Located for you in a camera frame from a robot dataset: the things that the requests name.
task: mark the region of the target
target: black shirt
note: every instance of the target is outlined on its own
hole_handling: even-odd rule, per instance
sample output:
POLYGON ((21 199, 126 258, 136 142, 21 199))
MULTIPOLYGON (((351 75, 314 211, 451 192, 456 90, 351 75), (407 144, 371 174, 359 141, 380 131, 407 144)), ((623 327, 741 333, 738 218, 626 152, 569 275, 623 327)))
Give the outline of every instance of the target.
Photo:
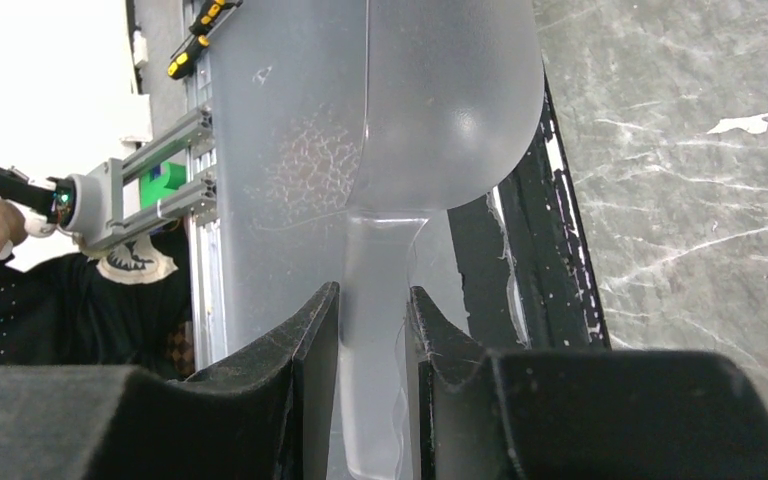
POLYGON ((191 312, 188 242, 179 227, 152 243, 178 269, 151 284, 110 281, 80 253, 27 272, 0 262, 0 365, 136 364, 177 378, 164 357, 191 312))

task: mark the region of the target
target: concrete floor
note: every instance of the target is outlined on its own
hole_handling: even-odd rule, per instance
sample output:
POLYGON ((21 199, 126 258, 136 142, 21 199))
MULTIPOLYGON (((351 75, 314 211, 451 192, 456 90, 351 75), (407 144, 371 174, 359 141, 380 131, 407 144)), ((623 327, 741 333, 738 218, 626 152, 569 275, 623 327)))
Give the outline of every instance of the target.
MULTIPOLYGON (((156 131, 176 3, 137 2, 156 131)), ((534 3, 614 346, 721 352, 768 404, 768 1, 534 3)))

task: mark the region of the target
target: white backdrop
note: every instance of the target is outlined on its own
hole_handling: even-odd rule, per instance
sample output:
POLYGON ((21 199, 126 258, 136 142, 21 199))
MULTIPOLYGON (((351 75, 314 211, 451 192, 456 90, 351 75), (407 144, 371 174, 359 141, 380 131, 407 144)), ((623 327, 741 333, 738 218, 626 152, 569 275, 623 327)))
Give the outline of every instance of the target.
MULTIPOLYGON (((150 128, 134 81, 124 0, 0 0, 0 166, 63 177, 124 158, 119 139, 150 128)), ((126 202, 136 208, 136 185, 126 202)), ((69 251, 59 233, 29 239, 13 266, 69 251)))

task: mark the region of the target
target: translucent plastic spatula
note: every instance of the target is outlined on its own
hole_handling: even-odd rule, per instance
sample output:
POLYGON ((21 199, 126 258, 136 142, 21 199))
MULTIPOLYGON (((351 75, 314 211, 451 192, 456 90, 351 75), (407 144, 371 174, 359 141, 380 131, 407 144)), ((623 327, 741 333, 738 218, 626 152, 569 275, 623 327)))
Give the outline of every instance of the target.
POLYGON ((402 478, 408 254, 435 212, 488 192, 543 103, 530 0, 368 0, 360 170, 348 202, 339 374, 349 471, 402 478))

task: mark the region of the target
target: yellow and black screwdriver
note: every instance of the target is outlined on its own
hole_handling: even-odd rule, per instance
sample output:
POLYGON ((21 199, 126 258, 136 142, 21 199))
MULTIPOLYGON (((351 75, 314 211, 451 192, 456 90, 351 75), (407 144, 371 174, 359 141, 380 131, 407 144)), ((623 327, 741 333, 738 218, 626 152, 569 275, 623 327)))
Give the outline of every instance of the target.
POLYGON ((193 74, 196 68, 196 62, 202 52, 210 46, 207 34, 216 26, 216 21, 225 10, 239 7, 243 2, 229 2, 227 0, 210 0, 204 2, 201 10, 196 15, 196 20, 190 25, 189 30, 193 35, 187 47, 181 51, 178 50, 172 55, 172 63, 166 69, 166 73, 173 80, 180 80, 193 74))

